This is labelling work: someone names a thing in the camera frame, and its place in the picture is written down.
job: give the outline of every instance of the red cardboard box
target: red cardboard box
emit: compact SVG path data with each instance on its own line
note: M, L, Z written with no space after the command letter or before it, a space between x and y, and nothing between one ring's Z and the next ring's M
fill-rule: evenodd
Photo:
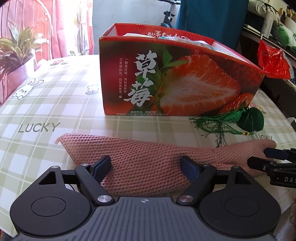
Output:
M128 37L126 33L152 36ZM161 36L202 40L212 50ZM215 115L247 107L265 73L211 38L116 23L99 39L106 115Z

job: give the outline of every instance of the red plastic bag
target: red plastic bag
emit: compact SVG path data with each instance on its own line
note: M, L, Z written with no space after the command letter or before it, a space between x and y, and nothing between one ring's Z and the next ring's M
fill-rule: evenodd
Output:
M258 49L258 64L266 72L266 76L274 79L294 78L291 62L281 49L267 46L260 40Z

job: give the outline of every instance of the metal screw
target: metal screw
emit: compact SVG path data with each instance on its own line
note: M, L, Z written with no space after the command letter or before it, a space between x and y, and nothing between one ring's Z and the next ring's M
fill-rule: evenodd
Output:
M111 202L112 197L110 197L109 195L101 195L101 196L98 197L98 201L102 202L102 203Z
M193 201L193 197L192 196L189 196L189 195L183 195L181 197L179 197L179 200L181 202L192 202Z

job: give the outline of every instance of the pink knitted cloth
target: pink knitted cloth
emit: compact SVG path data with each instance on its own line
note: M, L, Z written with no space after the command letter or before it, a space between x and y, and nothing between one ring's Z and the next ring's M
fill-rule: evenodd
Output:
M275 148L272 140L253 140L220 148L191 148L155 142L119 138L64 134L61 142L76 165L93 164L104 155L112 160L112 170L101 183L112 195L150 196L188 187L189 181L179 169L184 155L201 164L229 170L241 166L250 175L260 171L250 169L250 156L266 158L265 148Z

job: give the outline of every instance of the plaid tablecloth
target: plaid tablecloth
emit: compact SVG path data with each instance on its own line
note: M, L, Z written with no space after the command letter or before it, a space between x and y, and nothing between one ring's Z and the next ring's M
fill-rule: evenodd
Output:
M52 63L42 66L33 76L35 83L43 83L21 99L12 95L0 107L0 229L6 233L16 235L9 217L12 202L39 175L53 165L74 168L63 146L54 143L62 134L216 146L216 135L202 136L204 132L195 129L188 117L105 116L99 56L68 57L57 65ZM264 113L264 130L253 136L226 134L227 143L268 138L278 148L295 148L296 133L275 104L260 90L253 103ZM290 189L269 185L266 175L256 179L280 203L282 211L290 206Z

